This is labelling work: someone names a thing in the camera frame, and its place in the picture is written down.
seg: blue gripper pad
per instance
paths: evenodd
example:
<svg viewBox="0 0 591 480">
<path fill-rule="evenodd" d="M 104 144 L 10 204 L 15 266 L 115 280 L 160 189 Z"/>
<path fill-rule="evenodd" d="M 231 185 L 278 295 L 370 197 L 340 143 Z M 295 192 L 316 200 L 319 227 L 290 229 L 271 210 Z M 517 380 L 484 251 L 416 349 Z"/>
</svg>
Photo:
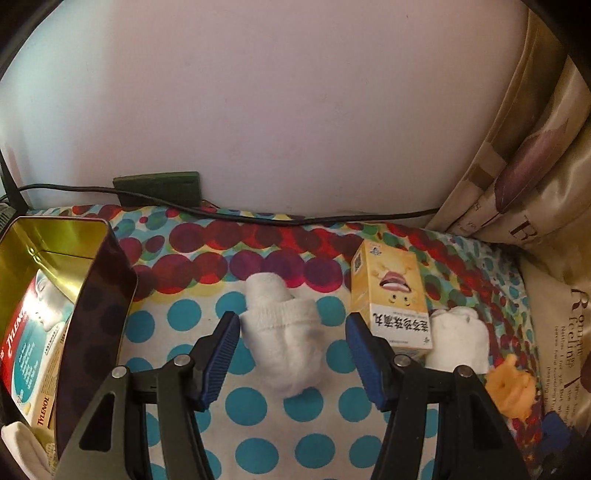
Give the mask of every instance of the blue gripper pad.
<svg viewBox="0 0 591 480">
<path fill-rule="evenodd" d="M 352 313 L 347 317 L 345 336 L 370 402 L 374 403 L 378 410 L 387 410 L 389 399 L 384 385 L 391 376 L 391 367 L 377 338 L 371 334 L 359 313 Z"/>
<path fill-rule="evenodd" d="M 210 337 L 217 340 L 217 343 L 203 372 L 203 390 L 200 400 L 205 410 L 217 400 L 222 389 L 240 339 L 240 317 L 234 312 L 226 312 Z"/>
</svg>

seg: cardboard box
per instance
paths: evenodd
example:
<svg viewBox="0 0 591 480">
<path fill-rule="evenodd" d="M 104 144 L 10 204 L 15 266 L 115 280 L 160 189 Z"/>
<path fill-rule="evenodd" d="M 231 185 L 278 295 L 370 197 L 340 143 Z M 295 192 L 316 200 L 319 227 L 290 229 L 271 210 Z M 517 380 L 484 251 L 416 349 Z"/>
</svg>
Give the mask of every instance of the cardboard box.
<svg viewBox="0 0 591 480">
<path fill-rule="evenodd" d="M 412 252 L 364 240 L 351 265 L 351 311 L 396 353 L 420 358 L 433 348 L 421 274 Z"/>
<path fill-rule="evenodd" d="M 0 236 L 0 338 L 12 330 L 14 313 L 39 270 L 74 305 L 61 362 L 56 362 L 57 393 L 49 429 L 34 429 L 46 452 L 57 459 L 94 394 L 118 364 L 138 280 L 107 221 L 20 217 Z M 3 382 L 0 388 L 8 396 Z M 11 412 L 9 421 L 16 420 L 20 418 Z"/>
<path fill-rule="evenodd" d="M 2 382 L 38 437 L 53 439 L 50 418 L 74 304 L 41 271 L 12 315 L 0 349 Z"/>
</svg>

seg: yellow medicine box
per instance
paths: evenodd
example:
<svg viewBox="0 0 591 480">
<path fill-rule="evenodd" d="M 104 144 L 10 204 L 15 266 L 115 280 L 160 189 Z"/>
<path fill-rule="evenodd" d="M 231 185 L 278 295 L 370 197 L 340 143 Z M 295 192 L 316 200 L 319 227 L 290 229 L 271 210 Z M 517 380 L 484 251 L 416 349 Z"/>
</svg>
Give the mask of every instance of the yellow medicine box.
<svg viewBox="0 0 591 480">
<path fill-rule="evenodd" d="M 433 348 L 417 257 L 364 240 L 351 265 L 351 311 L 396 353 L 420 358 Z"/>
</svg>

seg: white wall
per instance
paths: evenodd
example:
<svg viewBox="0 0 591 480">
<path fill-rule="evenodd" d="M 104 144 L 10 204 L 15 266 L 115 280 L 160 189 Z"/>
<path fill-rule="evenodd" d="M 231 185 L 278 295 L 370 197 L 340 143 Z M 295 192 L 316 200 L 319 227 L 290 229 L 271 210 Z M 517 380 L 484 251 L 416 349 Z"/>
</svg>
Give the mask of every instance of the white wall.
<svg viewBox="0 0 591 480">
<path fill-rule="evenodd" d="M 0 82 L 0 148 L 20 183 L 199 170 L 221 206 L 431 208 L 495 116 L 526 17 L 519 0 L 65 0 Z"/>
</svg>

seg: metal screw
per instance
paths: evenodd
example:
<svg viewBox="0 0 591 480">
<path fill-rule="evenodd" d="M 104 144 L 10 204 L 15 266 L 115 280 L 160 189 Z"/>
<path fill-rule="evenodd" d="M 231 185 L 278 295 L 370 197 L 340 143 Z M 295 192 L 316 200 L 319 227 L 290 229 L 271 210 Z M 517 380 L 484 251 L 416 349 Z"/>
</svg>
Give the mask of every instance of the metal screw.
<svg viewBox="0 0 591 480">
<path fill-rule="evenodd" d="M 122 378 L 125 375 L 127 375 L 127 369 L 125 367 L 123 367 L 122 365 L 115 367 L 113 369 L 113 371 L 111 372 L 111 376 L 113 378 Z"/>
<path fill-rule="evenodd" d="M 411 363 L 411 360 L 406 355 L 396 355 L 394 357 L 394 364 L 398 367 L 404 368 L 404 367 L 409 366 L 410 363 Z"/>
<path fill-rule="evenodd" d="M 191 361 L 191 357 L 189 357 L 188 355 L 185 355 L 184 353 L 182 355 L 177 355 L 176 357 L 174 357 L 174 364 L 177 367 L 184 367 L 190 361 Z"/>
<path fill-rule="evenodd" d="M 457 372 L 460 374 L 460 377 L 470 378 L 474 373 L 472 369 L 467 365 L 460 365 L 457 367 Z"/>
</svg>

